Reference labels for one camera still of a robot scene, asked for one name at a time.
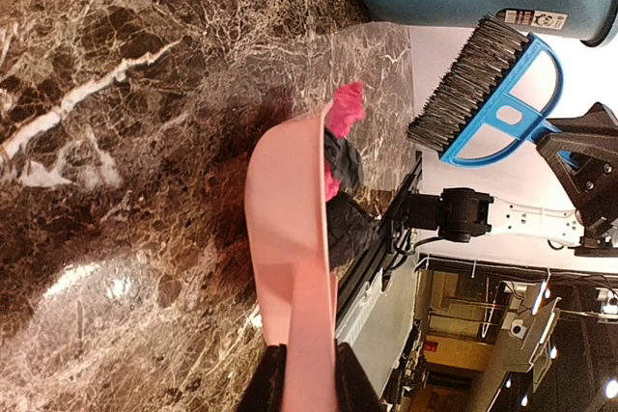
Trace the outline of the pink plastic dustpan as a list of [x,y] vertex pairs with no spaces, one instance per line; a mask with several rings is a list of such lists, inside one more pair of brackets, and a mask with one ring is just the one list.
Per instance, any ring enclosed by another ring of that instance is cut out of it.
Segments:
[[281,408],[334,411],[337,278],[329,270],[325,106],[269,129],[248,164],[245,220],[267,345],[287,349]]

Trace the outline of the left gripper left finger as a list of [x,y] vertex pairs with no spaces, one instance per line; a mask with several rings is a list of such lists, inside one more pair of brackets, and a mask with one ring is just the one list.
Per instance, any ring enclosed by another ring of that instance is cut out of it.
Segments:
[[270,345],[264,352],[242,399],[238,412],[281,412],[285,388],[287,346]]

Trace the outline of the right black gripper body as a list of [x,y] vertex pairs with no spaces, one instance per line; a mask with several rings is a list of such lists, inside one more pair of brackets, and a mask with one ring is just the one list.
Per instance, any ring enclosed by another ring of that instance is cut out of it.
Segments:
[[594,103],[556,135],[558,153],[570,163],[561,181],[583,227],[574,253],[617,256],[617,117]]

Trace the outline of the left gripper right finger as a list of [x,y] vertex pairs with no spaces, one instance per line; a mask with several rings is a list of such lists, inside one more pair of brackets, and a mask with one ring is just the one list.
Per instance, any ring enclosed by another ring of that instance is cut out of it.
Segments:
[[335,385],[341,412],[386,410],[348,343],[336,346]]

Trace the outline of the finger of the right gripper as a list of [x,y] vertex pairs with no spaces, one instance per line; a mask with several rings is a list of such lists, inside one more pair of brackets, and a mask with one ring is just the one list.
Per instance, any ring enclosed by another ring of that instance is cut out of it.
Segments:
[[587,164],[586,138],[581,131],[551,132],[537,144],[537,152],[553,171],[580,171]]

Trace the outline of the blue hand brush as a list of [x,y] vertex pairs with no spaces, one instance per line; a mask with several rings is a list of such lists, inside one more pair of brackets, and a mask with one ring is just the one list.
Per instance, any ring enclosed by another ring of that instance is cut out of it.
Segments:
[[[542,109],[516,97],[513,90],[540,56],[554,68],[555,84]],[[438,153],[440,161],[463,168],[497,163],[526,142],[537,145],[561,130],[548,120],[564,88],[562,64],[537,35],[524,35],[486,14],[477,23],[457,59],[428,98],[422,112],[407,126],[412,142]],[[461,153],[483,127],[512,138],[492,154],[463,158]]]

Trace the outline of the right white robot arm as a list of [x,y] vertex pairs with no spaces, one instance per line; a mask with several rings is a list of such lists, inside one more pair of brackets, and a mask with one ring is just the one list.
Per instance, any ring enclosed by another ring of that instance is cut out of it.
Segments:
[[569,248],[579,257],[616,257],[617,118],[596,102],[580,117],[551,124],[557,132],[543,136],[537,152],[572,209],[523,206],[468,187],[446,188],[438,195],[407,194],[407,226],[434,231],[438,240],[467,243],[484,234],[518,234]]

